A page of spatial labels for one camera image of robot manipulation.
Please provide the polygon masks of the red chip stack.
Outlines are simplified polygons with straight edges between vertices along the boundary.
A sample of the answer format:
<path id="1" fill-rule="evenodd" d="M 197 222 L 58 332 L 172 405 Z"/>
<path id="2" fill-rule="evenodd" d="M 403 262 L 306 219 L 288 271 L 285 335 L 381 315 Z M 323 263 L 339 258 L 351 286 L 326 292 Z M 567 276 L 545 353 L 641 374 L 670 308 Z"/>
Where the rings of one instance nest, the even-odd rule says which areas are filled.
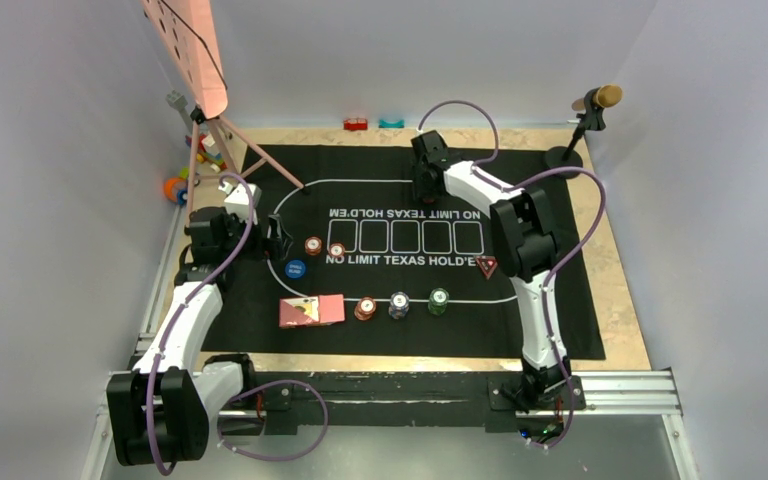
<path id="1" fill-rule="evenodd" d="M 372 297 L 361 298 L 354 308 L 354 316 L 357 320 L 368 321 L 370 320 L 377 309 L 377 302 Z"/>

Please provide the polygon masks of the blue chip stack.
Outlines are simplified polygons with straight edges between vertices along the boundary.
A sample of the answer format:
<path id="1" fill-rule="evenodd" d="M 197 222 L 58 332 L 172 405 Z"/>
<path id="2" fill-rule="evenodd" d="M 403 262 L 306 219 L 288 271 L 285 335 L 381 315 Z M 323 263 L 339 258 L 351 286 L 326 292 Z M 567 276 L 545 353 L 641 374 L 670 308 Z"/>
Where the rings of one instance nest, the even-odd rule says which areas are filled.
<path id="1" fill-rule="evenodd" d="M 391 295 L 388 314 L 392 319 L 405 318 L 410 309 L 410 298 L 404 292 L 395 292 Z"/>

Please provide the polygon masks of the red chip pile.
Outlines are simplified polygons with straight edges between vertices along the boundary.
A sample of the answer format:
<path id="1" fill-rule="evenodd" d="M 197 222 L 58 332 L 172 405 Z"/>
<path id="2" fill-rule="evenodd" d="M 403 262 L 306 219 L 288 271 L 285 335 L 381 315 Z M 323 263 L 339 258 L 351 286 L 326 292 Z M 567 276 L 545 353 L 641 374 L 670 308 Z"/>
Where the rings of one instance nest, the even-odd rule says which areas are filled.
<path id="1" fill-rule="evenodd" d="M 317 256 L 322 252 L 323 242 L 319 237 L 308 237 L 304 242 L 304 250 L 307 255 Z"/>

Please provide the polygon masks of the green chip stack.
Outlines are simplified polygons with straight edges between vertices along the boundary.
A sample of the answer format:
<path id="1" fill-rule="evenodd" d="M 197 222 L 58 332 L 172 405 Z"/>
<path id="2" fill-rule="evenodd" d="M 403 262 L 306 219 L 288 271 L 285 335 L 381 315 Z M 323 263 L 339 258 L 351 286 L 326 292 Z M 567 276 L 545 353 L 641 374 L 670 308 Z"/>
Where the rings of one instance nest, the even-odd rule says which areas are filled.
<path id="1" fill-rule="evenodd" d="M 435 288 L 428 297 L 428 311 L 435 316 L 442 315 L 449 303 L 449 293 L 443 288 Z"/>

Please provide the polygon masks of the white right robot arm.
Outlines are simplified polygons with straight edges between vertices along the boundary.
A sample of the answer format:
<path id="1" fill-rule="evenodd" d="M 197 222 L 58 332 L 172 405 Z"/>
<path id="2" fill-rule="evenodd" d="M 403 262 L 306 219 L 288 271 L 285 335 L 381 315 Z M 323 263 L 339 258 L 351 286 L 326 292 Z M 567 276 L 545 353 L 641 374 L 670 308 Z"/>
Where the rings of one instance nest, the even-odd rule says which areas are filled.
<path id="1" fill-rule="evenodd" d="M 581 173 L 563 166 L 513 186 L 490 175 L 475 161 L 450 154 L 436 131 L 411 140 L 413 192 L 420 201 L 452 196 L 490 220 L 492 253 L 514 289 L 522 327 L 521 386 L 513 397 L 536 407 L 556 399 L 568 381 L 570 363 L 555 306 L 559 241 L 552 207 L 534 184 L 549 176 Z"/>

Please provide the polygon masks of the single red chip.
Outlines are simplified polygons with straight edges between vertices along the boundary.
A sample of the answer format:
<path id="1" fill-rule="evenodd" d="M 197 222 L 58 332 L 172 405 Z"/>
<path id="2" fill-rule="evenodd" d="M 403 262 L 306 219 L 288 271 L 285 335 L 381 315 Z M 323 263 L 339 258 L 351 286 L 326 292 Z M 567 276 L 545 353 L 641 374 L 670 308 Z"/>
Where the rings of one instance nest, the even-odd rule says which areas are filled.
<path id="1" fill-rule="evenodd" d="M 345 252 L 345 246 L 339 242 L 332 243 L 328 247 L 328 255 L 333 259 L 342 259 L 345 255 Z"/>

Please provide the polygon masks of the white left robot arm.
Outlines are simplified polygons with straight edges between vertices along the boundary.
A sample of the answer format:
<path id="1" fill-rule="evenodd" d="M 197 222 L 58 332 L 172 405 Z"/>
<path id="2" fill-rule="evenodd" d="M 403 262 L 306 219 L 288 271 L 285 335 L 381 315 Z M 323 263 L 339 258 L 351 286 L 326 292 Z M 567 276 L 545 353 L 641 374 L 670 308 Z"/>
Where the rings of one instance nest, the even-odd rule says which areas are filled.
<path id="1" fill-rule="evenodd" d="M 106 387 L 113 446 L 123 466 L 153 464 L 168 475 L 199 460 L 211 424 L 226 401 L 244 409 L 258 382 L 245 354 L 219 355 L 202 374 L 197 358 L 235 281 L 237 260 L 280 260 L 293 238 L 278 214 L 204 207 L 184 229 L 189 239 L 178 260 L 170 309 L 144 355 Z"/>

